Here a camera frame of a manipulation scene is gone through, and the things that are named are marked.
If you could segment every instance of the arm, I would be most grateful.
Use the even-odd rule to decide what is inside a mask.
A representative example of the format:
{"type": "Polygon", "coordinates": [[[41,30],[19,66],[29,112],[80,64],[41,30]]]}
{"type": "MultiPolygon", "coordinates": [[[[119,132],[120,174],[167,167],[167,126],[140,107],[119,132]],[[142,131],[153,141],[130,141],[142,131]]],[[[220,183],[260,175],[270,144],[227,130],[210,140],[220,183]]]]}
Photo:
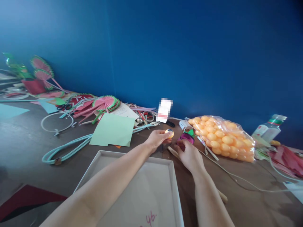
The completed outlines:
{"type": "Polygon", "coordinates": [[[41,226],[96,226],[129,182],[170,133],[154,130],[143,143],[99,171],[64,201],[41,226]]]}
{"type": "Polygon", "coordinates": [[[198,149],[187,140],[181,140],[175,150],[182,163],[192,173],[199,226],[235,227],[220,198],[218,190],[207,173],[198,149]]]}

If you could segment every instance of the blue wall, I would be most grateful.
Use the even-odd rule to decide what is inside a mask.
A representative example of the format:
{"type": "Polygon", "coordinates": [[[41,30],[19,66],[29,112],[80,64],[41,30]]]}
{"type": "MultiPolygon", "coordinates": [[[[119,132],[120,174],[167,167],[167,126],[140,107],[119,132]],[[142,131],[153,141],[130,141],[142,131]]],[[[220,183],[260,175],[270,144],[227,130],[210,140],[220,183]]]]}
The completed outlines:
{"type": "Polygon", "coordinates": [[[303,149],[303,22],[289,0],[1,5],[0,51],[29,68],[45,58],[66,89],[147,107],[167,97],[174,117],[219,115],[248,133],[282,114],[277,139],[303,149]]]}

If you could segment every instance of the left hand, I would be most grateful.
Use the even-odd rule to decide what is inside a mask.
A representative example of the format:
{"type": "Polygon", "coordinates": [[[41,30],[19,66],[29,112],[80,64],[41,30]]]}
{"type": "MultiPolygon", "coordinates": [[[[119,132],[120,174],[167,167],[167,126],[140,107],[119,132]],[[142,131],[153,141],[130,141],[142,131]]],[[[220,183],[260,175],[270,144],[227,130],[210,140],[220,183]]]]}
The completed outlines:
{"type": "Polygon", "coordinates": [[[148,139],[144,142],[145,144],[149,145],[152,148],[152,152],[163,143],[171,143],[171,136],[172,132],[165,133],[164,130],[154,130],[149,135],[148,139]]]}

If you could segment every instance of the scissors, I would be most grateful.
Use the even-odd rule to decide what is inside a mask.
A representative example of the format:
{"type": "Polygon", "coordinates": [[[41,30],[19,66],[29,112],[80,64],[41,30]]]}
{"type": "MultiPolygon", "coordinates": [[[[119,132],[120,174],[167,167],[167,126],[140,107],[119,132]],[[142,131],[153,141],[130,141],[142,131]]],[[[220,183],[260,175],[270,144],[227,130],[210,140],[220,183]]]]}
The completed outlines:
{"type": "Polygon", "coordinates": [[[72,99],[72,97],[69,100],[67,100],[65,104],[59,105],[57,107],[57,110],[63,110],[63,109],[64,110],[70,110],[72,108],[72,105],[69,103],[71,99],[72,99]]]}

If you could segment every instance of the light green cardstock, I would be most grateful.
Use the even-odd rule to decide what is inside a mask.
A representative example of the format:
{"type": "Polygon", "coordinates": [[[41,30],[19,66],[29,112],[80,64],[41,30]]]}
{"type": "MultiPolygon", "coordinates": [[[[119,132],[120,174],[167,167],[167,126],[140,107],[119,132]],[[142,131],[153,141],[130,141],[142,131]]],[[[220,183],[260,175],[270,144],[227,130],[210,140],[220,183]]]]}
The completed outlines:
{"type": "Polygon", "coordinates": [[[105,113],[98,123],[89,144],[97,146],[112,144],[129,147],[134,122],[134,118],[105,113]]]}

